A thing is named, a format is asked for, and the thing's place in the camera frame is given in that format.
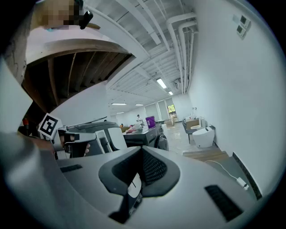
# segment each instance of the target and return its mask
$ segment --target hand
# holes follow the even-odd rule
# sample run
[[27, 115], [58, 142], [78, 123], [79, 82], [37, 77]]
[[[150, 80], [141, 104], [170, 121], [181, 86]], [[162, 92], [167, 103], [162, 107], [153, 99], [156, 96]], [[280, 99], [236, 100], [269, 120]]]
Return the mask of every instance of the hand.
[[[64, 136], [60, 136], [59, 138], [61, 140], [62, 147], [64, 148]], [[75, 140], [75, 137], [73, 135], [71, 135], [70, 138], [71, 138], [71, 141]], [[84, 153], [88, 153], [89, 152], [89, 147], [90, 147], [90, 144], [87, 144]]]

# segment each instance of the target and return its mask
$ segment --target power cord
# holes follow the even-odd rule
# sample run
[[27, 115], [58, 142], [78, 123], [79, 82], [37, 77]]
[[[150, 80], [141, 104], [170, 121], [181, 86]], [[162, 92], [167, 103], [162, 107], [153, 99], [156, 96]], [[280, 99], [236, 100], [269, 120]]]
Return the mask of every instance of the power cord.
[[228, 173], [228, 175], [230, 175], [232, 178], [234, 178], [239, 183], [239, 185], [243, 187], [244, 190], [247, 190], [249, 188], [249, 185], [247, 183], [245, 183], [243, 179], [241, 179], [240, 177], [236, 178], [236, 177], [232, 176], [220, 163], [218, 163], [216, 161], [211, 161], [211, 162], [219, 164], [223, 168], [223, 170]]

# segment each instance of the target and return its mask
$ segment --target black mesh pad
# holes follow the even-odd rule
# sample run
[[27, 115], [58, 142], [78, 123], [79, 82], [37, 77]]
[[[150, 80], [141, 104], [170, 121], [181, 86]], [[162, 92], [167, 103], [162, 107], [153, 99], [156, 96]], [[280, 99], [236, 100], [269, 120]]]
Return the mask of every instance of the black mesh pad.
[[174, 162], [145, 146], [105, 163], [98, 176], [109, 192], [125, 195], [136, 173], [145, 183], [141, 190], [143, 197], [165, 195], [180, 177]]

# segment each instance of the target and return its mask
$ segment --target black baseboard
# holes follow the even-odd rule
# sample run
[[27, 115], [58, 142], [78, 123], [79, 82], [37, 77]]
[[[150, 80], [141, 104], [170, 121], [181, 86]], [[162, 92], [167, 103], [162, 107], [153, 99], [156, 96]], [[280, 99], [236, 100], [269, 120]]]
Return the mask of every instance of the black baseboard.
[[255, 193], [257, 200], [259, 200], [262, 197], [261, 192], [259, 191], [258, 186], [255, 183], [252, 176], [250, 175], [249, 171], [247, 170], [247, 168], [244, 166], [244, 164], [241, 162], [241, 160], [237, 157], [237, 155], [235, 153], [232, 153], [232, 157], [236, 160], [236, 162], [238, 163], [238, 165], [240, 166], [240, 168], [244, 172], [246, 178], [248, 179], [248, 181], [249, 181], [249, 183], [250, 183], [250, 185], [251, 185], [251, 187]]

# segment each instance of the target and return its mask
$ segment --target person in white shirt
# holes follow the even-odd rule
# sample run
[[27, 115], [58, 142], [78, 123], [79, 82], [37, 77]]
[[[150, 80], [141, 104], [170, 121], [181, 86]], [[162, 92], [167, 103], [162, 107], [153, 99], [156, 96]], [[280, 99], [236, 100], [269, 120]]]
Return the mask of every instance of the person in white shirt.
[[140, 115], [137, 115], [137, 122], [139, 122], [141, 126], [144, 126], [143, 119], [140, 117]]

